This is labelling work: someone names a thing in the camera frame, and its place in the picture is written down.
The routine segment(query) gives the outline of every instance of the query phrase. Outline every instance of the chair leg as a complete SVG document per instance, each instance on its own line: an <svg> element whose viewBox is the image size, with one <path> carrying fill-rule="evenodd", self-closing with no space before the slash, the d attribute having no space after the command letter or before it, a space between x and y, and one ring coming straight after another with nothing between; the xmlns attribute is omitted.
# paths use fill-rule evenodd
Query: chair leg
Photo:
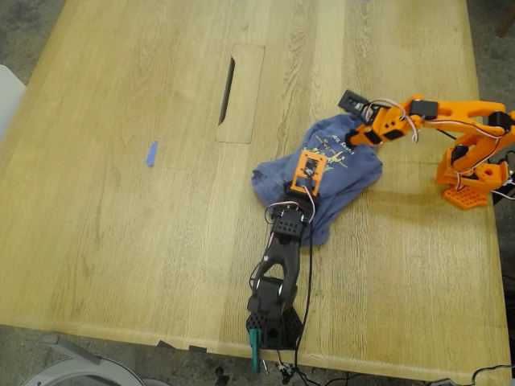
<svg viewBox="0 0 515 386"><path fill-rule="evenodd" d="M506 35L506 32L508 31L509 26L512 25L513 20L515 20L515 3L513 4L509 12L506 14L501 24L499 24L499 26L497 27L497 36L500 36L502 38L504 35Z"/></svg>

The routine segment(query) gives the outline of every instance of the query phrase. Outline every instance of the white chair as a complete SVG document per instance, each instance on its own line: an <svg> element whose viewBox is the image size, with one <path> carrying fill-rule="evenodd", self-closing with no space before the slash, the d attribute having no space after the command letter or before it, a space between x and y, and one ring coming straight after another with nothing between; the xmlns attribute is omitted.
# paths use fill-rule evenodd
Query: white chair
<svg viewBox="0 0 515 386"><path fill-rule="evenodd" d="M25 85L9 68L0 65L0 139L25 91Z"/></svg>

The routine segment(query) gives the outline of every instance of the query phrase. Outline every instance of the black bracket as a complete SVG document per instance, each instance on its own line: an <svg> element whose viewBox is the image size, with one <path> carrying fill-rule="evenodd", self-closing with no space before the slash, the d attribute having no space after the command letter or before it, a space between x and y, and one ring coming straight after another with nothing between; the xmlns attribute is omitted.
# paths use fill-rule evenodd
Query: black bracket
<svg viewBox="0 0 515 386"><path fill-rule="evenodd" d="M267 318L253 312L247 318L245 327L247 331L251 328L261 329L261 342L258 344L262 350L294 350L303 324L291 307L280 318Z"/></svg>
<svg viewBox="0 0 515 386"><path fill-rule="evenodd" d="M424 119L435 119L438 116L438 102L415 99L410 103L408 115L418 115Z"/></svg>
<svg viewBox="0 0 515 386"><path fill-rule="evenodd" d="M356 93L346 90L344 95L341 97L338 106L341 107L348 113L358 117L366 125L371 125L374 119L376 119L377 112L381 108L379 105L373 105L371 107L373 113L367 120L365 118L365 109L370 105L370 101Z"/></svg>
<svg viewBox="0 0 515 386"><path fill-rule="evenodd" d="M507 113L496 111L488 115L488 126L499 126L508 133L512 126L515 126L515 121Z"/></svg>

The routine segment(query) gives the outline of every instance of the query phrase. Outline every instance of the blue t-shirt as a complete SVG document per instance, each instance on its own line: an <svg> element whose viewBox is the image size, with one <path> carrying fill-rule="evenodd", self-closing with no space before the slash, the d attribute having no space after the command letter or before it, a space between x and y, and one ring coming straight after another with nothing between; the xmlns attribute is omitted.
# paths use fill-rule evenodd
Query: blue t-shirt
<svg viewBox="0 0 515 386"><path fill-rule="evenodd" d="M301 150L324 154L328 163L319 186L320 205L313 219L313 244L323 244L329 237L329 224L346 203L381 175L381 161L374 148L345 145L345 134L359 125L352 115L339 114L316 122L305 134L302 145L293 153L275 161L262 162L253 170L252 188L268 206L283 193L291 181ZM309 243L309 227L303 244Z"/></svg>

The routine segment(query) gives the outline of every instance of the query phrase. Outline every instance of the green connector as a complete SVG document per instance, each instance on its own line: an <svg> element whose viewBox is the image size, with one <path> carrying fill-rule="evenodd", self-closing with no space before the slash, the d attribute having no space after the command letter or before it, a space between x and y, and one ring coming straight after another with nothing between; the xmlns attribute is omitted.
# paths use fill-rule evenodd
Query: green connector
<svg viewBox="0 0 515 386"><path fill-rule="evenodd" d="M259 374L259 343L261 342L261 329L251 328L249 331L249 343L252 348L252 372Z"/></svg>

